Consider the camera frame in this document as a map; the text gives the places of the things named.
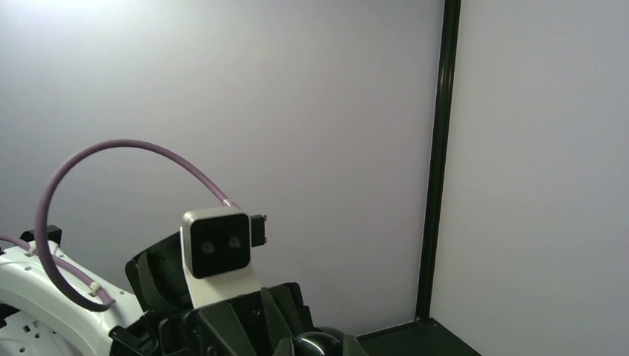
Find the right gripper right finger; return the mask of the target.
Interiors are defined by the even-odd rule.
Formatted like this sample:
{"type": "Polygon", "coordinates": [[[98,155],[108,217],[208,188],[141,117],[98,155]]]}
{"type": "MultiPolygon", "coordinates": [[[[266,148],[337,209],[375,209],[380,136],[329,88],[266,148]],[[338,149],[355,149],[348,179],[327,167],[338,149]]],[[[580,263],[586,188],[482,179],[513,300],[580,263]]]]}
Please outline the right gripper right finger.
{"type": "Polygon", "coordinates": [[[369,354],[355,336],[346,335],[343,339],[343,356],[369,356],[369,354]]]}

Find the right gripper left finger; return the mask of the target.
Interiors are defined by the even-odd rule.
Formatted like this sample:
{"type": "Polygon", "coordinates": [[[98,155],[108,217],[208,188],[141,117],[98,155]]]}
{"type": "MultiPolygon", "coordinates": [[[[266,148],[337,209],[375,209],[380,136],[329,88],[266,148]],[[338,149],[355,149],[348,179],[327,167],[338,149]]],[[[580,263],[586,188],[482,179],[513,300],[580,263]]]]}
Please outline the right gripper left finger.
{"type": "Polygon", "coordinates": [[[295,356],[292,339],[281,339],[274,350],[273,356],[295,356]]]}

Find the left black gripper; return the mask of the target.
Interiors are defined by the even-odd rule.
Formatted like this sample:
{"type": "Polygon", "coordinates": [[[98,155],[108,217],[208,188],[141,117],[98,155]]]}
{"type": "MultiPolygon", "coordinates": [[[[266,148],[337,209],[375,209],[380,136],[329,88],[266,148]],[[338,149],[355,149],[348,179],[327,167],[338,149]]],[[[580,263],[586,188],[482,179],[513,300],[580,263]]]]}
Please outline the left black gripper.
{"type": "Polygon", "coordinates": [[[199,309],[146,311],[110,331],[111,355],[272,355],[315,327],[300,286],[283,283],[199,309]]]}

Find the black earbuds charging case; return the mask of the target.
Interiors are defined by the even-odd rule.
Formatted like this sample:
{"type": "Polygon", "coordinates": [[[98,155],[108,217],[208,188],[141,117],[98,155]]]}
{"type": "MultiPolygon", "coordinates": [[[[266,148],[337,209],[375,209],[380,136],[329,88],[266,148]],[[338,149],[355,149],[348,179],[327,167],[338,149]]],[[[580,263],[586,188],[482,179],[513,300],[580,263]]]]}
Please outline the black earbuds charging case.
{"type": "Polygon", "coordinates": [[[304,332],[292,339],[294,355],[342,355],[345,336],[344,332],[332,327],[320,327],[312,332],[304,332]]]}

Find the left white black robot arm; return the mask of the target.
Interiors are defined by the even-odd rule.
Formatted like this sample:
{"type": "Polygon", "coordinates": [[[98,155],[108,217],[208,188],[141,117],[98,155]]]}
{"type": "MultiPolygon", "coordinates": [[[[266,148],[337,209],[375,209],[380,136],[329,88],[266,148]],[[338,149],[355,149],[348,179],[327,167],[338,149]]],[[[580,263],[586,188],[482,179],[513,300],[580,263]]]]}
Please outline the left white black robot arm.
{"type": "Polygon", "coordinates": [[[1,253],[1,302],[35,318],[84,355],[275,355],[284,339],[315,330],[300,287],[245,287],[237,264],[264,244],[261,227],[237,236],[182,231],[126,266],[133,292],[97,279],[49,249],[69,286],[105,311],[91,311],[57,289],[36,242],[17,239],[1,253]]]}

